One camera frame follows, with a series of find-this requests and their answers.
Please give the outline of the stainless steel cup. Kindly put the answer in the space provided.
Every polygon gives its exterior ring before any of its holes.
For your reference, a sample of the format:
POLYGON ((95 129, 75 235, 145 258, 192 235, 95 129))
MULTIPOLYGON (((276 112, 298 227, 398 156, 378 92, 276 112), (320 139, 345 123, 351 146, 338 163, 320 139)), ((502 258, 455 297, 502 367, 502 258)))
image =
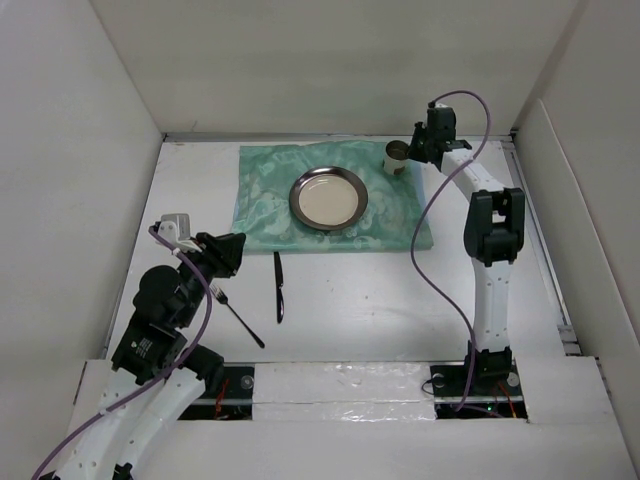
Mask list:
POLYGON ((383 170, 392 176, 401 175, 409 162, 409 145, 401 140, 393 140, 385 146, 385 156, 383 158, 383 170))

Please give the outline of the green patterned cloth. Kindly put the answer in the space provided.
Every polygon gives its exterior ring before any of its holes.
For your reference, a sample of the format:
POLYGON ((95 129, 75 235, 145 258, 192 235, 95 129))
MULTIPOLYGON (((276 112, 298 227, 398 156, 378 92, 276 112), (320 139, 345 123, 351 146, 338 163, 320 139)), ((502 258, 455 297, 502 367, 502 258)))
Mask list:
POLYGON ((363 140, 242 146, 232 231, 247 236, 247 253, 409 250, 426 206, 422 172, 411 164, 399 176, 387 174, 382 166, 385 146, 363 140), (368 206, 355 225, 323 232, 292 214, 289 194, 301 175, 329 166, 345 168, 363 181, 368 206))

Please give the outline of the stainless steel plate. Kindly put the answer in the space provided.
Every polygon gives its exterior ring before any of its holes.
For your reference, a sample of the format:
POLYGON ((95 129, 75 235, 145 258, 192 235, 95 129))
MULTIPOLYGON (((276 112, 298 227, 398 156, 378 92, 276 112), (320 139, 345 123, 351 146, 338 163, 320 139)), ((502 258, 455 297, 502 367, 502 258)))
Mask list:
POLYGON ((368 206, 368 190, 353 172, 325 166, 298 177, 289 192, 292 215, 303 225, 320 231, 353 226, 368 206))

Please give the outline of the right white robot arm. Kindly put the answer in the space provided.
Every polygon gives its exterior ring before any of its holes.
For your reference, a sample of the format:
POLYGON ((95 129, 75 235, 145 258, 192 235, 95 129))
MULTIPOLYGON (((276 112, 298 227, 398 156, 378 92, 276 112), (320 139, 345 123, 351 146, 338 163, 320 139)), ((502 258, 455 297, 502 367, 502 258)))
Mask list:
POLYGON ((482 395, 512 372, 508 289, 524 245, 525 194, 477 163, 471 145, 457 138, 454 110, 436 101, 415 124, 408 158, 434 165, 468 201, 463 244, 475 276, 474 319, 464 363, 432 368, 434 392, 460 400, 482 395))

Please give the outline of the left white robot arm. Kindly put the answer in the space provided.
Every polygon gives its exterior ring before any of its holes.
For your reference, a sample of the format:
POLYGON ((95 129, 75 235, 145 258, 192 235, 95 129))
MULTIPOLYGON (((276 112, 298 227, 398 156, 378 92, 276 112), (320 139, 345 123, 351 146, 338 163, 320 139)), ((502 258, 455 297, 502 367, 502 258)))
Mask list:
POLYGON ((149 232, 180 264, 159 265, 141 277, 98 410, 65 439, 73 451, 50 479, 134 478, 185 409, 222 387, 223 357, 182 332, 199 307, 212 313, 212 282, 236 275, 246 236, 198 233, 172 240, 158 226, 149 232))

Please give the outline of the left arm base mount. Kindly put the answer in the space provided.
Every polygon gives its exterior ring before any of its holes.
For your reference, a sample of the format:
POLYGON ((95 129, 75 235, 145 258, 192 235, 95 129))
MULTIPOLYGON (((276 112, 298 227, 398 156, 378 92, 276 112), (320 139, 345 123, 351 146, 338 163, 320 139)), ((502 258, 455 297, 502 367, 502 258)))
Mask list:
POLYGON ((179 419, 183 421, 251 420, 254 386, 254 364, 226 364, 218 390, 203 394, 181 414, 179 419))

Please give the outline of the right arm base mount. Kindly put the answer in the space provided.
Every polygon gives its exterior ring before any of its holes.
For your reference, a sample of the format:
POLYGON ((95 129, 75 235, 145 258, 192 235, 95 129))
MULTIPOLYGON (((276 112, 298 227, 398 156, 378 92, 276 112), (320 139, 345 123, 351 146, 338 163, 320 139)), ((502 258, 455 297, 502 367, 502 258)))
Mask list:
POLYGON ((464 405, 458 409, 466 387, 467 371, 462 364, 436 364, 422 383, 422 392, 434 401, 438 420, 527 419, 520 377, 515 364, 498 377, 472 380, 464 405))

